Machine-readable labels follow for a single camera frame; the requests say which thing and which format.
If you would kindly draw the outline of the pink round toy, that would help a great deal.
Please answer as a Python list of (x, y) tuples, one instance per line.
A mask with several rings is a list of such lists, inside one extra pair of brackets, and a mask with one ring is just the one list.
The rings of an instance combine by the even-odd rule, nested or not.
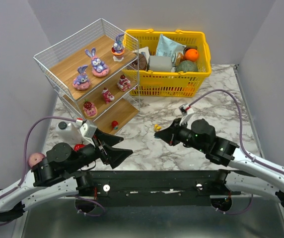
[(39, 162), (41, 162), (43, 159), (45, 158), (45, 155), (43, 153), (33, 153), (29, 156), (28, 159), (28, 165), (29, 167), (33, 167), (36, 164), (38, 164)]

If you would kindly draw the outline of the red bear toy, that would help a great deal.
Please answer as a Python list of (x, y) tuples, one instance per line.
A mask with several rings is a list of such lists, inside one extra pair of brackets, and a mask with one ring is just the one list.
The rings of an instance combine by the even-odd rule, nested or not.
[(102, 97), (106, 104), (113, 102), (115, 99), (115, 97), (110, 93), (110, 91), (106, 87), (104, 87), (102, 90)]

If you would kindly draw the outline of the purple bunny donut toy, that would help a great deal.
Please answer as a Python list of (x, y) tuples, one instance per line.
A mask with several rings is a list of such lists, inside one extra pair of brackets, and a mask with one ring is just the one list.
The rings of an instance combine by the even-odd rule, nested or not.
[(109, 67), (96, 55), (96, 48), (92, 48), (90, 51), (85, 49), (85, 54), (90, 57), (92, 65), (92, 74), (98, 78), (102, 78), (108, 75)]

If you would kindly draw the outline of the grey box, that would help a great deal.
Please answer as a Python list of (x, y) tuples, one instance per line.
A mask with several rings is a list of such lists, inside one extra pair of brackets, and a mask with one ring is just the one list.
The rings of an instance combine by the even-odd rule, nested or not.
[(170, 72), (171, 69), (172, 69), (172, 61), (170, 57), (149, 56), (148, 70), (153, 72)]

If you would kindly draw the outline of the small red apple toy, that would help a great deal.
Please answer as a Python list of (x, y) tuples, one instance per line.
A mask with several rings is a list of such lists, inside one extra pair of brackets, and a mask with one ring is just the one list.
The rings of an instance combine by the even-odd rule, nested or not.
[(119, 123), (116, 120), (114, 120), (111, 122), (111, 126), (114, 130), (117, 130), (119, 127)]

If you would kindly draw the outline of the red strawberry cake toy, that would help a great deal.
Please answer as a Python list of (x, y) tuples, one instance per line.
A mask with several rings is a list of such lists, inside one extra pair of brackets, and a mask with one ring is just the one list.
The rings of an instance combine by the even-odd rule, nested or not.
[(131, 88), (131, 81), (124, 74), (122, 74), (117, 83), (117, 86), (121, 91), (125, 92)]

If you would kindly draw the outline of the green melon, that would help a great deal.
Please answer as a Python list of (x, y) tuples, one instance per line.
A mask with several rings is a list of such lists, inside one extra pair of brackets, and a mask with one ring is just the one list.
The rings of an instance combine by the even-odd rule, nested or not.
[(176, 72), (198, 72), (198, 67), (195, 62), (185, 60), (180, 62), (176, 68)]

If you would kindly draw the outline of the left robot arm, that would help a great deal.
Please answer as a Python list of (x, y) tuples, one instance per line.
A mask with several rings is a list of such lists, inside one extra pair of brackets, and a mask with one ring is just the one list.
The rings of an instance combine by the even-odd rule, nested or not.
[(116, 148), (124, 139), (96, 129), (82, 132), (88, 141), (78, 150), (61, 142), (47, 151), (45, 158), (30, 169), (23, 181), (18, 181), (0, 190), (0, 225), (8, 224), (21, 217), (24, 212), (43, 202), (63, 196), (79, 195), (88, 191), (97, 194), (89, 170), (81, 168), (100, 159), (111, 168), (118, 167), (133, 152), (131, 149)]

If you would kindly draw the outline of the small yellow minion toy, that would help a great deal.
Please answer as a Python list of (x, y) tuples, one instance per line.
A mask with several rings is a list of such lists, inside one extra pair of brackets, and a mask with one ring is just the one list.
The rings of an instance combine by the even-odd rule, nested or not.
[(160, 130), (161, 130), (161, 126), (158, 125), (158, 124), (155, 124), (155, 125), (154, 125), (154, 132), (158, 132), (158, 131), (160, 131)]

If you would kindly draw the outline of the purple pink donut toy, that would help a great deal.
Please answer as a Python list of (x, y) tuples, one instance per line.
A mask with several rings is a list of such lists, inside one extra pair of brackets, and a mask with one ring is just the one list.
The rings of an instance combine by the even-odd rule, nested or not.
[(89, 80), (89, 77), (86, 73), (86, 69), (88, 68), (88, 65), (79, 66), (78, 76), (73, 80), (73, 87), (78, 91), (85, 91), (91, 86), (91, 82)]

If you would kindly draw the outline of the pink strawberry donut toy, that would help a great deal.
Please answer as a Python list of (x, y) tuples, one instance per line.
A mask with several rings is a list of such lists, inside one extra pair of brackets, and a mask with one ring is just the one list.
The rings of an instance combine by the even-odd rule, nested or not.
[(84, 101), (82, 109), (84, 111), (85, 116), (87, 116), (90, 119), (95, 118), (98, 115), (97, 107), (95, 106), (94, 103), (88, 100)]

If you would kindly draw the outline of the purple bunny sundae toy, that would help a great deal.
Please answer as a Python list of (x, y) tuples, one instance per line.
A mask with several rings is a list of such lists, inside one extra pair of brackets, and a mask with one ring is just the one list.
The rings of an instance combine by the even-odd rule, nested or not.
[(113, 54), (113, 60), (117, 62), (121, 62), (124, 59), (125, 47), (123, 45), (123, 38), (124, 33), (117, 35), (111, 49)]

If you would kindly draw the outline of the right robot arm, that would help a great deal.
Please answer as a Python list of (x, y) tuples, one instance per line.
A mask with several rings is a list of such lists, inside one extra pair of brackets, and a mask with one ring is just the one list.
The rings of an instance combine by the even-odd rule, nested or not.
[(154, 136), (170, 146), (183, 143), (205, 154), (217, 165), (230, 167), (224, 178), (224, 186), (230, 191), (242, 191), (270, 198), (284, 208), (284, 167), (245, 152), (242, 146), (216, 135), (215, 128), (204, 119), (192, 122), (191, 127), (173, 123)]

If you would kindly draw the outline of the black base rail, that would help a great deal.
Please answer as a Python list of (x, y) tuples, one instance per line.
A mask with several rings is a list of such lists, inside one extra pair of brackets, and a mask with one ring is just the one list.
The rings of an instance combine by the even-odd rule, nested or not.
[(91, 171), (75, 176), (82, 197), (104, 207), (210, 206), (211, 196), (228, 196), (226, 170)]

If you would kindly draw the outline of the white bottle black cap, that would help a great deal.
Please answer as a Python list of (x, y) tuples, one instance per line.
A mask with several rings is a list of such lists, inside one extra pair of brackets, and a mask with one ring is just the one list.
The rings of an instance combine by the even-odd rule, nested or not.
[(82, 144), (82, 136), (78, 129), (71, 123), (61, 121), (56, 124), (55, 132), (63, 140), (63, 142), (69, 145)]

